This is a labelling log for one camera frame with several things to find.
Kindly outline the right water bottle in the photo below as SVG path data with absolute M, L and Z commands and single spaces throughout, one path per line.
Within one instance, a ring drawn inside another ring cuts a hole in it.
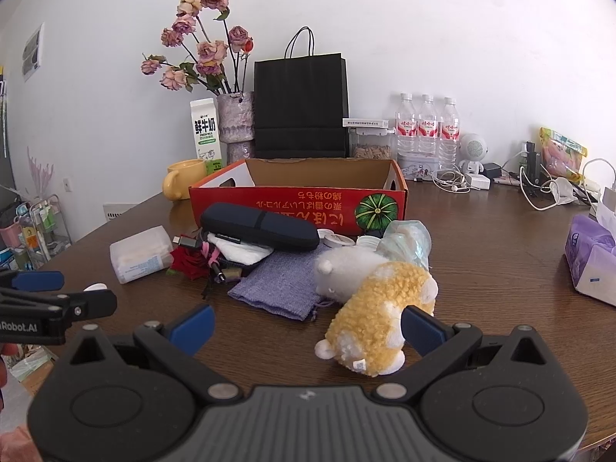
M 439 165 L 440 170 L 451 170 L 456 165 L 459 152 L 459 112 L 456 100 L 446 97 L 440 114 Z

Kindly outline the white jar lid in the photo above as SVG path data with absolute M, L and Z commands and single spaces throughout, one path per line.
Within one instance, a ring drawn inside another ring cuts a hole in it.
M 359 236 L 356 239 L 356 245 L 358 247 L 368 248 L 371 250 L 376 250 L 381 242 L 381 239 L 372 235 L 363 235 Z

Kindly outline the left water bottle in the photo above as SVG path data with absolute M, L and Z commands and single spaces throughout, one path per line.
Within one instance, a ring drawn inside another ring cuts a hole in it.
M 397 131 L 397 145 L 399 156 L 403 153 L 412 153 L 417 144 L 417 112 L 412 102 L 412 95 L 400 94 L 400 105 L 395 119 Z

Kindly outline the middle water bottle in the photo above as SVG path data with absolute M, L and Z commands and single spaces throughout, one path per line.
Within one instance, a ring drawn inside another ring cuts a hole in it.
M 435 111 L 433 97 L 422 95 L 422 104 L 418 111 L 418 151 L 434 156 L 437 153 L 439 138 L 439 119 Z

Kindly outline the white round disc device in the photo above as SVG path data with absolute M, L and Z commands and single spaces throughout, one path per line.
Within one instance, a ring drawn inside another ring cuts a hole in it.
M 355 241 L 343 235 L 336 234 L 328 228 L 319 228 L 317 234 L 325 245 L 331 248 L 354 246 Z

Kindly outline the white flat box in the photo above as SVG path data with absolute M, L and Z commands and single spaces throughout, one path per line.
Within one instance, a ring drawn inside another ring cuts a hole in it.
M 343 127 L 387 129 L 390 127 L 390 121 L 386 119 L 343 118 Z

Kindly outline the red cardboard box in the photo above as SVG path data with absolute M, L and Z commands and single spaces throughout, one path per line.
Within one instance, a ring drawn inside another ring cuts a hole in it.
M 404 219 L 408 188 L 393 160 L 249 159 L 206 176 L 189 196 L 195 218 L 213 203 L 234 203 L 355 237 Z

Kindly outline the black power adapter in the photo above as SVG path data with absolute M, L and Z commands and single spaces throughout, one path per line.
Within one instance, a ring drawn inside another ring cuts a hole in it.
M 502 167 L 496 163 L 485 163 L 484 167 L 482 167 L 481 174 L 490 181 L 494 181 L 495 178 L 502 177 Z

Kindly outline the purple cloth pouch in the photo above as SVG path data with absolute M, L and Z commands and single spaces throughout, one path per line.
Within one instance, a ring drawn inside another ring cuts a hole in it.
M 276 250 L 228 294 L 255 309 L 304 321 L 323 299 L 316 293 L 314 263 L 327 250 L 324 245 L 308 253 Z

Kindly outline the white robot figurine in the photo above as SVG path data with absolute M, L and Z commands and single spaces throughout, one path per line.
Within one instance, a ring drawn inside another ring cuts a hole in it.
M 480 174 L 484 171 L 482 161 L 487 155 L 487 142 L 478 134 L 465 134 L 459 139 L 459 168 L 462 173 Z

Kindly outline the yellow snack packet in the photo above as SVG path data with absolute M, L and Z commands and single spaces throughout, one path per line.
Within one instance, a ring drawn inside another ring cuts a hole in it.
M 555 177 L 579 182 L 581 167 L 588 156 L 588 149 L 557 131 L 541 127 L 539 131 L 542 163 L 547 172 Z

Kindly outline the navy blue zip case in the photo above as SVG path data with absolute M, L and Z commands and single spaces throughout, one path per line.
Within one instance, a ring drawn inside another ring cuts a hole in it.
M 233 203 L 211 204 L 199 223 L 215 237 L 285 251 L 311 251 L 321 242 L 311 222 Z

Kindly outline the dried rose bouquet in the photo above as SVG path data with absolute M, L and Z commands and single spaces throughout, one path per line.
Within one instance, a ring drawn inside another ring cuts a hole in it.
M 172 92 L 191 92 L 197 85 L 216 96 L 242 92 L 255 41 L 244 27 L 228 24 L 230 13 L 230 0 L 179 0 L 160 42 L 184 57 L 174 62 L 163 54 L 146 55 L 141 73 L 159 74 L 159 84 Z

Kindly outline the purple ceramic vase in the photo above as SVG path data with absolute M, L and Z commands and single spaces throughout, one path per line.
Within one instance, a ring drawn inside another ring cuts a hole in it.
M 226 145 L 226 163 L 250 159 L 255 152 L 253 93 L 217 98 L 220 142 Z

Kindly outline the black paper bag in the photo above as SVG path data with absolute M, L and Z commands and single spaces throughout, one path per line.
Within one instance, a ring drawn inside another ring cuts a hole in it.
M 312 29 L 307 53 L 295 57 L 294 35 L 284 56 L 255 63 L 254 128 L 258 159 L 308 159 L 349 155 L 346 60 L 339 53 L 316 54 Z

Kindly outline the clear seed container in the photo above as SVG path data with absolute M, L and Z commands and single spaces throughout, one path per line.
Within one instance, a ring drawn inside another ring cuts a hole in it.
M 393 160 L 396 135 L 389 128 L 357 127 L 349 129 L 350 155 L 355 159 Z

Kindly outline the grey metal tin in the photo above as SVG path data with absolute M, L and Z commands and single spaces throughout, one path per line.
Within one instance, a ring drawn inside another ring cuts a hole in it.
M 398 165 L 408 181 L 432 181 L 439 172 L 439 159 L 431 154 L 402 152 L 398 154 Z

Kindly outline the white quilted pad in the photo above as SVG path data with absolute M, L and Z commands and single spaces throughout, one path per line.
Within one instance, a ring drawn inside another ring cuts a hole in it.
M 274 252 L 271 247 L 235 242 L 212 233 L 208 233 L 207 240 L 219 250 L 227 261 L 242 266 L 256 265 Z

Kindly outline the white earphones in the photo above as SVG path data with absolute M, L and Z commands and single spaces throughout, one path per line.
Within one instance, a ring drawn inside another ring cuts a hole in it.
M 440 191 L 448 194 L 468 194 L 472 188 L 468 184 L 465 174 L 457 168 L 440 171 L 432 181 Z

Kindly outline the yellow ceramic mug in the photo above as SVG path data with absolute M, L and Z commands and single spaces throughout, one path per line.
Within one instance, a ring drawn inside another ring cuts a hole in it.
M 189 188 L 207 176 L 206 163 L 200 159 L 177 162 L 167 168 L 162 193 L 170 201 L 189 198 Z

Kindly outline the yellow white plush toy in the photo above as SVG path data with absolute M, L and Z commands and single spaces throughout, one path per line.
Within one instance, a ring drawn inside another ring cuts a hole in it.
M 315 344 L 315 356 L 369 377 L 402 368 L 402 313 L 417 306 L 432 315 L 439 294 L 437 281 L 424 267 L 357 246 L 321 253 L 314 279 L 319 296 L 341 304 Z

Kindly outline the red fabric rose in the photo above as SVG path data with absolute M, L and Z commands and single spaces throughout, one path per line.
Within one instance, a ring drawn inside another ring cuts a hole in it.
M 170 270 L 182 274 L 190 281 L 208 278 L 210 267 L 200 250 L 186 246 L 176 246 L 171 252 Z

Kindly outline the water bottle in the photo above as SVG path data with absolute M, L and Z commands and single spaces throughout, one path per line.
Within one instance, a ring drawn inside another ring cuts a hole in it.
M 434 156 L 437 153 L 439 138 L 439 119 L 435 111 L 433 97 L 422 95 L 422 104 L 418 111 L 418 151 Z
M 456 165 L 459 152 L 459 112 L 456 100 L 446 97 L 440 114 L 439 165 L 440 170 L 451 170 Z
M 412 95 L 400 94 L 400 105 L 395 119 L 397 131 L 397 145 L 399 156 L 403 153 L 412 153 L 417 144 L 417 112 L 412 102 Z

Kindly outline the white charger block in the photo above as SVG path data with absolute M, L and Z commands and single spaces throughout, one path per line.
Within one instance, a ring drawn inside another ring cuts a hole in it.
M 489 191 L 491 187 L 491 181 L 482 174 L 465 173 L 465 178 L 468 186 L 472 190 Z

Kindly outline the purple tissue pack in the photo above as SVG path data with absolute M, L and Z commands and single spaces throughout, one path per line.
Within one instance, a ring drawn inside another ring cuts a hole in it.
M 575 290 L 615 306 L 615 240 L 592 218 L 573 217 L 564 248 Z

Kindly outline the clear plastic bag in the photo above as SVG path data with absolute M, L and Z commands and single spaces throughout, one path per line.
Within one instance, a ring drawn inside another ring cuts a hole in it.
M 395 220 L 386 228 L 376 253 L 391 261 L 411 263 L 429 270 L 431 247 L 431 237 L 423 222 Z

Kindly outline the white green milk carton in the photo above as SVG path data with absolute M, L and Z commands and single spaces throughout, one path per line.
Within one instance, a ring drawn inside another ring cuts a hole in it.
M 206 173 L 209 175 L 223 167 L 215 100 L 193 100 L 190 110 L 196 155 L 205 162 Z

